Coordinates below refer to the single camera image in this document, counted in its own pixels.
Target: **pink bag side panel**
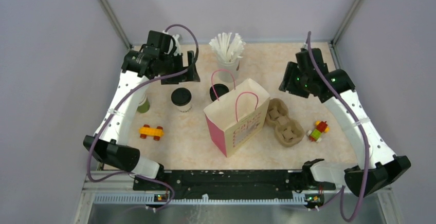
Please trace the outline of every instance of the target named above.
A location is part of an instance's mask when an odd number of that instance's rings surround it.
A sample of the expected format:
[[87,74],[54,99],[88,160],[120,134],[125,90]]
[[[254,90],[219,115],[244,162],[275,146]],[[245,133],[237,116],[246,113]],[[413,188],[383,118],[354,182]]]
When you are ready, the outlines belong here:
[[224,131],[219,129],[209,118],[206,116],[207,127],[209,128],[210,138],[213,143],[220,149],[220,151],[227,157],[226,140],[224,138]]

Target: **toy car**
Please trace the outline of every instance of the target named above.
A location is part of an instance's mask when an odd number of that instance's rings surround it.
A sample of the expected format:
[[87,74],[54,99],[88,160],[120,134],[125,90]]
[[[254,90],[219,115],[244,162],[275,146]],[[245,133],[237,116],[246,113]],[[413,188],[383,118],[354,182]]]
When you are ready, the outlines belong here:
[[315,129],[313,131],[309,130],[307,135],[309,139],[313,142],[321,142],[321,134],[328,133],[330,131],[329,125],[327,125],[327,121],[317,121],[315,122]]
[[155,141],[159,141],[160,138],[164,135],[164,131],[162,126],[158,126],[157,128],[150,128],[149,125],[144,125],[139,129],[140,138],[145,139],[147,136],[153,136]]

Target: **gray floor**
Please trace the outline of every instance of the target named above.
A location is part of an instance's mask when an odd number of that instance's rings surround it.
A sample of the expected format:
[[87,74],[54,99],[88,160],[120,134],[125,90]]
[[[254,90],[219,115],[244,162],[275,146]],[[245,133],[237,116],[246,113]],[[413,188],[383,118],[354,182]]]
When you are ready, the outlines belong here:
[[[349,217],[357,197],[346,195],[345,213]],[[133,205],[95,204],[88,224],[153,223],[153,224],[297,224],[297,223],[346,223],[339,212],[339,199],[320,212],[289,209],[284,206],[229,206],[229,205],[173,205],[157,214],[143,208],[123,213]],[[365,198],[353,224],[385,223],[376,194]]]

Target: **toy building block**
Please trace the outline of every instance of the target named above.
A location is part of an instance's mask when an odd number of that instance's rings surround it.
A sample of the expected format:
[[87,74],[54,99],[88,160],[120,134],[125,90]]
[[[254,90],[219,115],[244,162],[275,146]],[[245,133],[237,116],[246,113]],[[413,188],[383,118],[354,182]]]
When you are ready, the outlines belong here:
[[309,139],[313,142],[321,142],[321,134],[322,133],[328,133],[330,131],[329,125],[327,125],[327,121],[317,121],[315,122],[315,129],[309,130],[307,132],[307,135],[309,136]]
[[294,146],[304,137],[303,127],[289,118],[288,109],[281,99],[270,100],[265,122],[274,127],[275,137],[284,147]]
[[149,125],[144,125],[139,129],[140,138],[145,139],[147,136],[153,136],[155,141],[159,141],[160,138],[164,135],[164,131],[162,126],[158,126],[157,128],[150,128]]

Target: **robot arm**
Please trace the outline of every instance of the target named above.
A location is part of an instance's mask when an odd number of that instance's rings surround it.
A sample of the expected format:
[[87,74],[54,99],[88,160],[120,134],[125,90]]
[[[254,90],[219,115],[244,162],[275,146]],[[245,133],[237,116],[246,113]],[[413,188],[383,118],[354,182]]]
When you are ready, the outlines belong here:
[[158,75],[165,76],[188,69],[184,74],[169,79],[162,79],[161,84],[178,84],[180,82],[199,82],[195,65],[194,53],[188,51],[188,66],[183,66],[183,55],[180,53],[177,36],[174,38],[166,33],[150,31],[147,43],[140,51],[129,51],[121,66],[120,81],[111,105],[94,136],[86,136],[84,146],[89,150],[98,131],[110,114],[114,114],[109,125],[102,131],[94,149],[93,156],[99,162],[114,166],[126,172],[141,174],[148,178],[156,178],[160,165],[146,157],[140,156],[140,151],[127,146],[129,128],[136,108],[144,96],[148,85],[131,94],[123,104],[115,110],[115,106],[128,92],[149,79]]
[[334,97],[333,93],[323,83],[318,73],[314,70],[306,49],[302,49],[301,52],[296,54],[297,63],[288,62],[283,82],[279,89],[305,98],[309,94],[317,96],[336,118],[350,141],[356,153],[358,165],[315,160],[306,163],[303,168],[310,168],[315,181],[346,185],[353,194],[358,196],[365,160],[365,145],[360,130],[357,127],[359,124],[362,124],[370,146],[369,174],[365,196],[393,183],[410,168],[410,161],[407,156],[397,156],[385,144],[365,113],[355,86],[347,73],[341,69],[329,72],[327,64],[323,62],[321,51],[314,48],[312,53],[322,74],[350,106],[359,121],[354,121],[344,105]]

